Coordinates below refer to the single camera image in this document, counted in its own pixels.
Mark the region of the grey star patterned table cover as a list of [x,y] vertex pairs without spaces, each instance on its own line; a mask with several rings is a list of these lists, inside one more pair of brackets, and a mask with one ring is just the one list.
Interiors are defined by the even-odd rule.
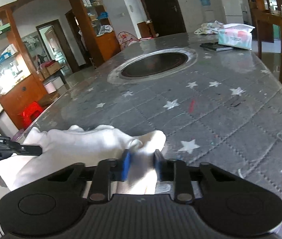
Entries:
[[[105,124],[129,135],[157,129],[166,135],[167,157],[210,162],[282,198],[282,85],[252,52],[200,46],[210,41],[186,33],[133,44],[102,67],[70,76],[70,89],[33,125]],[[129,59],[173,48],[195,50],[196,63],[158,79],[113,77]]]

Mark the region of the wooden shelf cabinet left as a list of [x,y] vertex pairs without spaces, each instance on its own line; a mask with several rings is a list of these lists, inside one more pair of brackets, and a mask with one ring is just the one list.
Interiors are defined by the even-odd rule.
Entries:
[[96,67],[121,49],[102,0],[69,0],[86,49]]

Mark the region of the dark wooden door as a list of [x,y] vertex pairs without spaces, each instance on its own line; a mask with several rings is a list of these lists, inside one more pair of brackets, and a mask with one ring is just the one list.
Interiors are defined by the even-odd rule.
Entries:
[[141,2],[157,35],[162,37],[186,32],[178,0],[141,0]]

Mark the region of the cardboard box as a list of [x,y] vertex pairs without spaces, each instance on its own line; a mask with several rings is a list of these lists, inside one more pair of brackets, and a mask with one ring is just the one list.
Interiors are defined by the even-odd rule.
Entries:
[[39,66],[39,70],[44,79],[55,74],[61,69],[61,65],[57,61],[48,61]]

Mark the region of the round black induction cooktop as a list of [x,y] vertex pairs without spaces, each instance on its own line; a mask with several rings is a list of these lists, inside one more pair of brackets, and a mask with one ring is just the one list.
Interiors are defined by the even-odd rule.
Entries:
[[198,60],[198,53],[190,48],[168,48],[129,59],[107,76],[114,85],[135,84],[156,80],[185,70]]

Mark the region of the cream fleece garment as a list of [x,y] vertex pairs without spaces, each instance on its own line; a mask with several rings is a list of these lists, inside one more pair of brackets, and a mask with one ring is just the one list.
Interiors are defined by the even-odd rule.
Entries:
[[38,157],[14,155],[0,161],[0,176],[9,190],[15,190],[35,180],[75,163],[96,166],[101,160],[131,153],[127,180],[117,186],[119,194],[154,194],[157,174],[152,158],[156,150],[164,148],[166,135],[152,131],[130,136],[109,125],[99,125],[84,131],[77,125],[68,130],[40,131],[33,127],[25,138],[25,145],[39,145]]

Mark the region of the white refrigerator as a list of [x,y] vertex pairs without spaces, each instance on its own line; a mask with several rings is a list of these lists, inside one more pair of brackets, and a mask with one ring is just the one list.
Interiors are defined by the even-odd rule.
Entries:
[[226,23],[244,23],[240,0],[221,0],[221,2]]

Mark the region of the crumpled floral cloth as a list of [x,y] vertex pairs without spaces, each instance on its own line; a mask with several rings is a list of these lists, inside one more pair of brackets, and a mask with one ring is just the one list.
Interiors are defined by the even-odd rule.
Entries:
[[203,23],[194,33],[196,35],[216,35],[220,29],[224,28],[224,24],[218,21]]

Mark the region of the water dispenser with bottle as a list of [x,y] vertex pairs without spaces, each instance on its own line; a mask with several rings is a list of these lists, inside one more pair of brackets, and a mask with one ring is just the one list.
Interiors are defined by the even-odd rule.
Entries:
[[215,14],[211,6],[210,0],[200,0],[202,6],[203,23],[213,23]]

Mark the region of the polka dot play tent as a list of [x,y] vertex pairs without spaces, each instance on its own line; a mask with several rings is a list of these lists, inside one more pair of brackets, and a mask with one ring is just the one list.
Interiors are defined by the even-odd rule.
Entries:
[[141,42],[143,40],[149,40],[152,39],[152,37],[145,37],[145,38],[137,38],[133,34],[126,32],[126,31],[121,31],[118,36],[117,36],[121,51],[123,51],[125,48],[128,46]]

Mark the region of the tissue pack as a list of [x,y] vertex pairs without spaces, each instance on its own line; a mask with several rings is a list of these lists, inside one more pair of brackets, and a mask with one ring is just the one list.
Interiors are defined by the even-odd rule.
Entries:
[[252,31],[254,26],[230,23],[225,24],[218,31],[218,44],[252,50]]

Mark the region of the red plastic stool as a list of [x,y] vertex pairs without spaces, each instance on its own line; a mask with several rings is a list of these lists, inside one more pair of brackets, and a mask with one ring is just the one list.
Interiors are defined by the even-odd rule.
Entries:
[[36,101],[29,104],[22,112],[22,124],[23,128],[27,129],[32,122],[40,116],[44,109]]

